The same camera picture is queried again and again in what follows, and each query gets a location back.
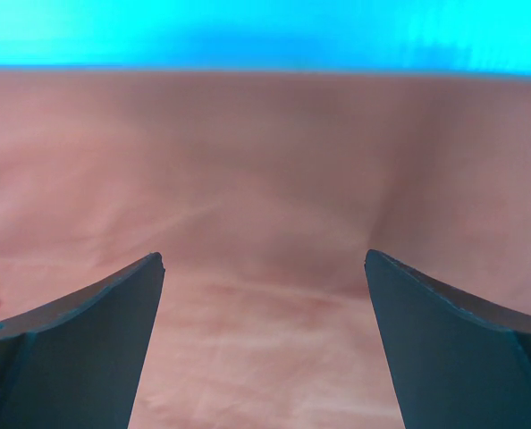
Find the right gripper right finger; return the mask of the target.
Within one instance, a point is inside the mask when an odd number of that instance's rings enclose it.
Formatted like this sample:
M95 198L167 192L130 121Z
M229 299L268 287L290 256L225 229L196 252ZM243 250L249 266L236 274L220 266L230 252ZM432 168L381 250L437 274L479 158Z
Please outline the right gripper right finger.
M531 428L531 315L369 250L365 272L407 428Z

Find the orange t shirt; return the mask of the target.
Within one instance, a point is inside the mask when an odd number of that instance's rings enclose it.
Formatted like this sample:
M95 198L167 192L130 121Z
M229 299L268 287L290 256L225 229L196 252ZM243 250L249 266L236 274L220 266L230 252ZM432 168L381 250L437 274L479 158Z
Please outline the orange t shirt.
M0 320L151 252L134 428L399 428L381 250L531 314L531 81L0 71Z

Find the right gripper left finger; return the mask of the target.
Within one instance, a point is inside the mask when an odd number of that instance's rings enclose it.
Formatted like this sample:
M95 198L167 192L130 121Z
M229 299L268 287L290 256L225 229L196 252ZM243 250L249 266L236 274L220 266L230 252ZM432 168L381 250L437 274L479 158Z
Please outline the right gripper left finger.
M0 321L0 428L126 428L162 295L149 254Z

